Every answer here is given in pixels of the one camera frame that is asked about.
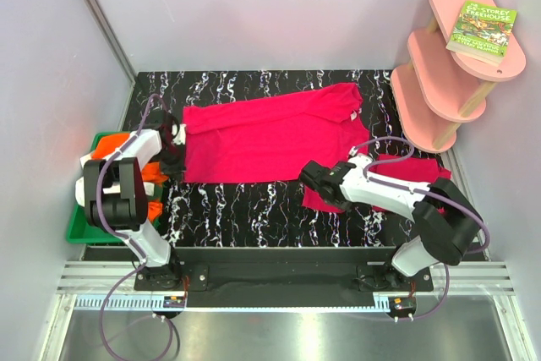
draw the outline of book cover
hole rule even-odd
[[[516,10],[468,0],[456,21],[449,43],[503,58],[515,23]]]

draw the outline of wooden shelf leg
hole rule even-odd
[[[496,82],[489,82],[484,80],[481,85],[473,92],[473,95],[464,103],[464,105],[458,111],[463,118],[467,118],[470,114],[473,113],[475,109],[479,106],[496,86]]]
[[[438,30],[440,26],[438,25],[438,20],[436,20],[435,16],[432,16],[432,19],[430,20],[429,25],[427,25],[426,30],[429,33],[434,33],[436,30]]]
[[[432,143],[434,149],[440,150],[449,140],[449,138],[456,132],[460,125],[460,123],[450,123],[449,126],[447,126],[447,129],[445,129],[444,132],[440,134]]]

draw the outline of orange cloth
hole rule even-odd
[[[116,133],[101,137],[94,152],[92,152],[92,159],[99,160],[109,154],[112,154],[116,148],[124,144],[129,137],[129,133]],[[145,165],[141,171],[141,177],[143,182],[155,183],[162,185],[169,179],[160,171],[160,162],[151,162]],[[161,202],[149,202],[149,215],[148,218],[153,222],[163,212],[163,204]]]

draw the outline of red cloth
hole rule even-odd
[[[380,154],[378,161],[396,158],[389,154]],[[435,182],[438,178],[451,179],[451,171],[440,167],[435,159],[408,158],[405,161],[393,162],[387,165],[378,165],[374,172],[386,177],[401,179],[411,182]],[[375,211],[384,211],[380,207],[373,208]]]
[[[253,101],[185,107],[186,182],[297,179],[310,160],[333,166],[369,139],[356,84]]]

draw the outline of green plastic basket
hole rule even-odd
[[[117,134],[118,131],[98,133],[94,137],[90,151],[96,149],[98,142],[102,137],[111,134]],[[158,220],[154,222],[154,227],[157,227]],[[79,206],[77,202],[74,205],[74,212],[71,216],[66,232],[66,240],[71,244],[104,244],[104,243],[121,243],[122,241],[108,232],[104,232],[98,227],[91,226],[86,221],[85,208]]]

